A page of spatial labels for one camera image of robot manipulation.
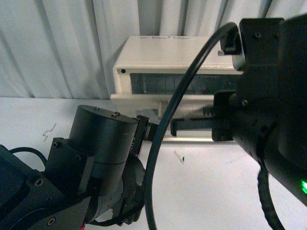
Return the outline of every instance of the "black cylindrical motor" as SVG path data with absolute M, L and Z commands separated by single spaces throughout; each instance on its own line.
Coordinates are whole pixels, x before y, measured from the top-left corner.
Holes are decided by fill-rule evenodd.
M 307 14 L 280 26 L 278 97 L 284 103 L 278 150 L 307 170 Z
M 136 120 L 117 112 L 78 106 L 69 139 L 77 150 L 96 156 L 91 177 L 102 183 L 99 196 L 118 187 L 137 125 Z

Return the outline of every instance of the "screw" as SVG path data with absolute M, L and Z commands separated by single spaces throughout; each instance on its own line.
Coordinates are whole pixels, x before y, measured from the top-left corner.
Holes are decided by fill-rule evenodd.
M 56 222 L 56 218 L 55 218 L 55 217 L 51 218 L 51 219 L 48 221 L 47 225 L 48 225 L 48 226 L 51 226 L 51 225 L 54 224 L 54 222 Z
M 260 32 L 256 32 L 254 35 L 255 35 L 256 38 L 261 38 L 261 33 Z
M 247 101 L 247 100 L 243 100 L 243 101 L 242 101 L 242 105 L 243 105 L 243 106 L 247 106 L 247 105 L 248 105 L 248 101 Z
M 36 187 L 39 187 L 39 186 L 41 186 L 41 185 L 43 184 L 43 182 L 44 182 L 44 180 L 43 180 L 42 178 L 38 178 L 38 179 L 35 181 L 34 185 L 35 185 Z
M 115 113 L 112 113 L 111 117 L 117 117 L 120 115 L 120 112 L 115 112 Z
M 53 142 L 52 143 L 52 147 L 54 147 L 54 148 L 59 148 L 60 146 L 61 146 L 60 142 Z

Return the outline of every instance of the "black cable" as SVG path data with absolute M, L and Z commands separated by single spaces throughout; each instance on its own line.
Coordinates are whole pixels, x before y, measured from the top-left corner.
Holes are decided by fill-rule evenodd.
M 34 153 L 36 156 L 40 158 L 40 160 L 43 162 L 44 166 L 46 167 L 47 159 L 45 156 L 38 150 L 30 147 L 19 147 L 19 148 L 14 148 L 9 151 L 10 153 L 18 153 L 18 152 L 31 152 Z
M 154 137 L 152 146 L 150 148 L 147 165 L 146 165 L 146 174 L 145 174 L 145 210 L 147 216 L 147 223 L 150 230 L 156 230 L 156 224 L 154 220 L 154 210 L 153 210 L 153 175 L 154 169 L 157 162 L 159 149 L 161 147 L 163 137 L 165 135 L 166 129 L 184 95 L 186 92 L 189 84 L 191 83 L 192 79 L 196 75 L 197 71 L 205 61 L 206 57 L 209 55 L 210 51 L 213 47 L 220 41 L 220 39 L 229 31 L 237 29 L 235 23 L 227 23 L 226 25 L 219 28 L 207 41 L 204 47 L 201 49 L 199 54 L 196 56 L 190 67 L 188 68 L 187 72 L 183 76 L 182 80 L 180 81 L 178 87 L 176 88 L 168 107 L 160 121 L 158 126 L 156 135 Z
M 89 224 L 101 226 L 101 227 L 108 227 L 114 224 L 118 224 L 119 222 L 123 221 L 124 219 L 129 218 L 130 216 L 134 215 L 135 213 L 141 211 L 144 207 L 144 203 L 142 202 L 140 205 L 135 206 L 134 208 L 124 212 L 123 214 L 119 215 L 118 217 L 106 220 L 104 222 L 98 222 L 97 220 L 93 220 Z
M 269 187 L 269 174 L 265 167 L 260 166 L 258 174 L 258 193 L 261 202 L 261 207 L 264 216 L 273 230 L 285 230 L 280 222 L 272 202 L 270 187 Z

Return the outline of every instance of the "white curtain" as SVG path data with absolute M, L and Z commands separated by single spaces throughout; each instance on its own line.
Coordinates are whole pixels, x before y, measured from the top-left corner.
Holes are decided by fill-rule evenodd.
M 0 96 L 108 99 L 131 35 L 210 36 L 244 17 L 305 12 L 307 0 L 3 0 Z

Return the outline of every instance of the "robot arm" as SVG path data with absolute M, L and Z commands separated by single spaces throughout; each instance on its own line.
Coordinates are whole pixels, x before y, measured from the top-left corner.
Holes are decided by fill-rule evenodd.
M 68 139 L 54 138 L 44 172 L 0 147 L 0 229 L 79 230 L 137 221 L 144 204 L 143 140 L 157 125 L 80 105 Z M 111 210 L 112 219 L 95 219 Z
M 234 140 L 260 164 L 266 179 L 260 172 L 259 195 L 269 222 L 275 210 L 267 172 L 307 205 L 306 38 L 307 15 L 243 19 L 239 32 L 221 40 L 221 53 L 243 71 L 236 90 L 217 92 L 203 118 L 171 122 L 174 136 L 179 129 L 212 128 L 214 141 Z

